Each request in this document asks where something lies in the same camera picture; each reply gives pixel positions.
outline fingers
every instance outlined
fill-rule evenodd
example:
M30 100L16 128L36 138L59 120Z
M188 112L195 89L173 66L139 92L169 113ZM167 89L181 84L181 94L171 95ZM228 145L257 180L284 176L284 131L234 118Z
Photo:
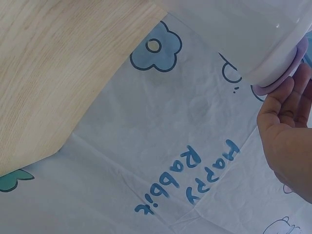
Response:
M276 90L267 96L257 118L260 135L264 134L271 126L280 123L278 114L282 104L292 93L293 87L294 80L288 77Z
M297 114L298 106L311 77L311 68L307 64L301 64L293 76L294 87L292 93L281 107L279 119L291 127L295 127L294 118Z
M294 119L295 126L297 128L306 128L307 123L310 116L311 111L311 105L312 105L312 81L310 80L306 90L304 91L299 107L297 110L297 115Z

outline blue flower print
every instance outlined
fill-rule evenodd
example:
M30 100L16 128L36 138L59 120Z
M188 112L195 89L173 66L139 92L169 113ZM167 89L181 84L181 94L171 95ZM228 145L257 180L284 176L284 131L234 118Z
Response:
M34 179L34 177L24 170L11 172L7 175L0 177L0 192L8 193L15 190L18 186L18 180L32 179Z
M141 71L154 67L160 72L169 72L176 66L176 55L181 49L181 38L161 21L130 54L130 62Z

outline hand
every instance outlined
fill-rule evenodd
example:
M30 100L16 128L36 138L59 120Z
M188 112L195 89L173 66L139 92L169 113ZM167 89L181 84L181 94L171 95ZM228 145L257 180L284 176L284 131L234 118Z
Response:
M301 64L293 78L267 96L257 124L264 154L277 178L312 203L311 68Z

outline teal flower print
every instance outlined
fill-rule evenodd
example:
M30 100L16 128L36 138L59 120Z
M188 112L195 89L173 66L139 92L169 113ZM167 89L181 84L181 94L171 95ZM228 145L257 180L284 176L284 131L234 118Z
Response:
M8 193L10 191L13 191L18 186L18 180L32 180L34 177L24 171L24 170L17 170L14 172L11 172L7 175L4 175L0 177L0 192Z

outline wooden table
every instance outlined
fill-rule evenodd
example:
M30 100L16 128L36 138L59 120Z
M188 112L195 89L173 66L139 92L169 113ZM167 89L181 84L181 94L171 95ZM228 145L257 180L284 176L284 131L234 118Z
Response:
M0 1L0 175L59 150L165 15L147 0Z

